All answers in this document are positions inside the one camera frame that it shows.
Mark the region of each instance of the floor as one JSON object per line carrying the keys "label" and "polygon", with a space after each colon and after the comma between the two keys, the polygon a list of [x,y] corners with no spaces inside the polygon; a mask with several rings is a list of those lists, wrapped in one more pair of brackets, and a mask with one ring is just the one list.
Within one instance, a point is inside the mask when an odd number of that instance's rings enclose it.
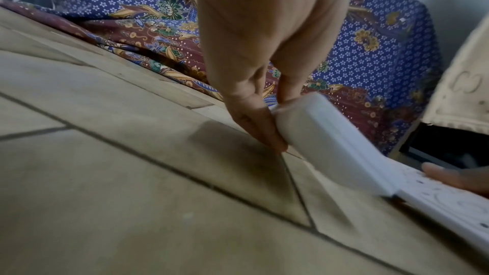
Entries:
{"label": "floor", "polygon": [[0,273],[482,274],[402,205],[277,156],[222,102],[0,10]]}

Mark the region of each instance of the blue floral fabric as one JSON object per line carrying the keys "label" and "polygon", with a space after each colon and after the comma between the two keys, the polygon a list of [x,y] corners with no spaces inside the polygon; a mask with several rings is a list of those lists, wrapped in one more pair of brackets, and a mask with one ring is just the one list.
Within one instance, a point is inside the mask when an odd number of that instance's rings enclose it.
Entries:
{"label": "blue floral fabric", "polygon": [[[205,76],[196,0],[53,0],[53,4],[54,9],[0,3],[220,99]],[[276,103],[279,76],[270,64],[263,94],[267,104]],[[303,93],[327,96],[388,153],[423,111],[440,76],[440,52],[423,4],[351,0],[332,51],[305,82]]]}

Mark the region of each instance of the patterned cloth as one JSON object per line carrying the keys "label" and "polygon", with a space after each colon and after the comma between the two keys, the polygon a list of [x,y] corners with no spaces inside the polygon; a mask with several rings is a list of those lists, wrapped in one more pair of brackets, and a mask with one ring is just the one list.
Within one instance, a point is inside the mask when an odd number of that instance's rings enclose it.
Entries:
{"label": "patterned cloth", "polygon": [[[0,6],[96,44],[209,96],[196,0],[53,0]],[[415,0],[351,0],[331,53],[305,82],[382,152],[388,153],[426,106],[441,76],[429,13]],[[268,67],[263,98],[276,103],[280,72]]]}

